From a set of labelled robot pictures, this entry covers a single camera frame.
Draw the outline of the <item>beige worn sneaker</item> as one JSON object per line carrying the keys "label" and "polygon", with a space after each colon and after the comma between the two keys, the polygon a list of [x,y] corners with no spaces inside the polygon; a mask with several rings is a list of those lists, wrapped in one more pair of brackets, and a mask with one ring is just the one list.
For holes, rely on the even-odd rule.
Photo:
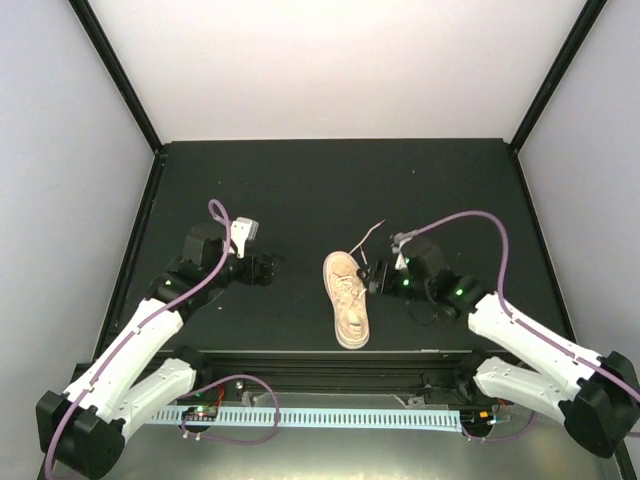
{"label": "beige worn sneaker", "polygon": [[370,336],[366,288],[358,270],[354,258],[343,251],[330,253],[323,264],[323,281],[333,309],[336,339],[348,350],[364,347]]}

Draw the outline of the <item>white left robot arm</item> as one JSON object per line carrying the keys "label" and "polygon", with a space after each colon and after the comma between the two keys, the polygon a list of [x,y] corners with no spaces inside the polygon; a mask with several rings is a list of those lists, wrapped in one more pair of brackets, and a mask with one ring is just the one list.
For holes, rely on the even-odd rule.
{"label": "white left robot arm", "polygon": [[258,228],[257,221],[243,217],[194,227],[182,254],[152,283],[111,345],[63,393],[41,397],[36,422],[46,478],[62,464],[87,479],[101,479],[131,437],[172,402],[202,399],[232,381],[254,379],[216,378],[205,355],[186,346],[149,375],[143,371],[187,320],[212,302],[215,291],[234,282],[272,282],[275,256],[247,250]]}

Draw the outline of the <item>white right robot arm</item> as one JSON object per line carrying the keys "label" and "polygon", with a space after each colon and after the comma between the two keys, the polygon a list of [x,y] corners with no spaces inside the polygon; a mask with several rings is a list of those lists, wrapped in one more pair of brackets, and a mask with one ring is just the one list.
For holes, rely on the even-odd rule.
{"label": "white right robot arm", "polygon": [[610,458],[639,420],[639,381],[631,361],[603,356],[536,322],[469,275],[454,272],[426,238],[404,240],[394,258],[358,272],[368,291],[430,304],[437,318],[463,320],[474,334],[523,361],[517,367],[483,351],[454,379],[457,396],[519,404],[563,425],[589,453]]}

